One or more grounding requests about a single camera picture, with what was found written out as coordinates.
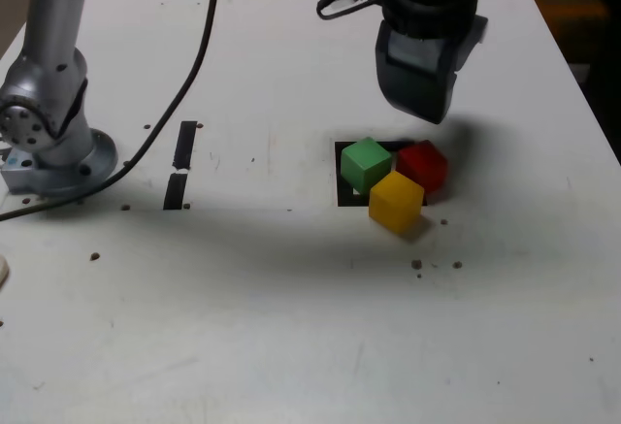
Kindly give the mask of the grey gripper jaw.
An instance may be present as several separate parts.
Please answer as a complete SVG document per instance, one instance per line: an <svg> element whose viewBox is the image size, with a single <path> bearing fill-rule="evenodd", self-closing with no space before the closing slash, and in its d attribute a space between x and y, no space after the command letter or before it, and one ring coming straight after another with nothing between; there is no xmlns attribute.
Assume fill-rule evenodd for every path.
<svg viewBox="0 0 621 424"><path fill-rule="evenodd" d="M384 98L397 110L441 123L450 107L465 39L464 31L416 39L383 21L376 39L376 75Z"/></svg>
<svg viewBox="0 0 621 424"><path fill-rule="evenodd" d="M488 24L488 18L485 16L475 15L473 24L471 26L470 31L467 36L464 38L462 43L460 44L459 50L457 52L456 59L456 71L459 72L468 58L470 57L474 48L481 44L486 33L486 28Z"/></svg>

